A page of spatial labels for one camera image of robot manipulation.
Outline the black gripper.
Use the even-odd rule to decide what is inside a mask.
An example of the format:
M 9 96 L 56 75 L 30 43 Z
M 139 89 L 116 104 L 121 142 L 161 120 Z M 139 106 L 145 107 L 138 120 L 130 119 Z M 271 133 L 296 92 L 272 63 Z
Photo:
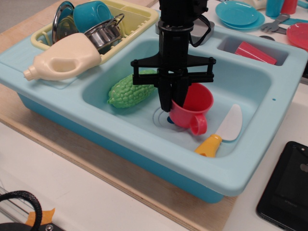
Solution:
M 154 56 L 131 62 L 133 84 L 150 84 L 158 87 L 161 109 L 169 112 L 171 100 L 183 107 L 188 88 L 192 83 L 214 81 L 213 65 L 216 60 L 212 57 L 188 54 L 193 24 L 189 26 L 158 24 L 157 27 L 159 51 Z

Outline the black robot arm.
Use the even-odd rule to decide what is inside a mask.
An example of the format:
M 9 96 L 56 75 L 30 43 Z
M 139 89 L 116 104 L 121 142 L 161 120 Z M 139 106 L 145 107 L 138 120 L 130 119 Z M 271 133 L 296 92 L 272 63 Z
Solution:
M 211 32 L 211 28 L 193 42 L 194 22 L 200 19 L 207 26 L 209 20 L 206 0 L 161 0 L 158 21 L 159 51 L 156 55 L 131 62 L 133 84 L 154 85 L 158 89 L 161 109 L 170 112 L 175 102 L 183 106 L 189 86 L 193 83 L 213 82 L 213 57 L 188 54 L 189 45 L 197 47 Z

